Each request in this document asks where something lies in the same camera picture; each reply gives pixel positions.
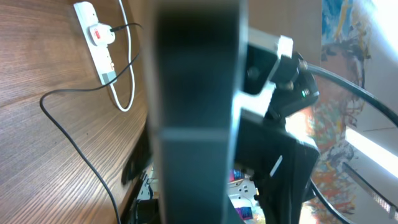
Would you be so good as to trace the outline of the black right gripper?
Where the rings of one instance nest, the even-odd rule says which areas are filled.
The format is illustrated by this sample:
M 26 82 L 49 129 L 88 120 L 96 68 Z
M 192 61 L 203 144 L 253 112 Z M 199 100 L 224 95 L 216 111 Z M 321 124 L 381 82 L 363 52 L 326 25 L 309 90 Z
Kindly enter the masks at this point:
M 320 157 L 315 141 L 290 133 L 283 119 L 241 113 L 234 163 L 246 171 L 259 193 L 255 199 L 266 223 L 298 223 Z

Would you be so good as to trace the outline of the blue screen Galaxy smartphone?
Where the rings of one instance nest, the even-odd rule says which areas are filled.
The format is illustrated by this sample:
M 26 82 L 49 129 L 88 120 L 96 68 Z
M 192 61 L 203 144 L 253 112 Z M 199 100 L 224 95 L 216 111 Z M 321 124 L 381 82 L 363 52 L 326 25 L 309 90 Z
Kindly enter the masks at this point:
M 226 223 L 240 119 L 245 1 L 150 1 L 144 78 L 162 223 Z

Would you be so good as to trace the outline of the white USB charger plug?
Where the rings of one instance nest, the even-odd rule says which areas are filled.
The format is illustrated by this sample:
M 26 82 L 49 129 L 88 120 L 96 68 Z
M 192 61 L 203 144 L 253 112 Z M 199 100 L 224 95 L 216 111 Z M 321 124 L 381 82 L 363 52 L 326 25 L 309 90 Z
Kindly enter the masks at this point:
M 103 23 L 96 23 L 88 28 L 91 39 L 95 46 L 106 46 L 112 44 L 116 36 L 111 31 L 111 26 Z

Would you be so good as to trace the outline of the white power strip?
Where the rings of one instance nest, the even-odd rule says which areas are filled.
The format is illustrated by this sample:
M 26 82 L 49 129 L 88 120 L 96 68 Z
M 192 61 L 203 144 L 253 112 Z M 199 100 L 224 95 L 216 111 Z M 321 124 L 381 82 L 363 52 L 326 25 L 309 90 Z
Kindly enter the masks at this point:
M 111 26 L 100 23 L 92 3 L 83 1 L 73 5 L 83 35 L 89 48 L 95 69 L 102 85 L 116 77 L 114 63 L 109 54 L 108 45 L 116 36 L 110 31 Z

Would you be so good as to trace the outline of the colourful abstract wall painting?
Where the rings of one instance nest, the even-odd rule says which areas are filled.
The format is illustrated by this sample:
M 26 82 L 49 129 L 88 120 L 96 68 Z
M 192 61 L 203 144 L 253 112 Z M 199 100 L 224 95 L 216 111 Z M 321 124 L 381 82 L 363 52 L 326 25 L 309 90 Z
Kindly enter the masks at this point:
M 322 45 L 320 66 L 352 83 L 365 84 L 369 52 L 370 18 L 365 1 L 322 2 Z M 320 98 L 312 108 L 313 135 L 320 158 L 312 179 L 323 196 L 348 220 L 356 210 L 356 186 L 343 164 L 357 157 L 346 142 L 347 126 L 356 126 L 365 102 L 350 91 L 316 77 Z

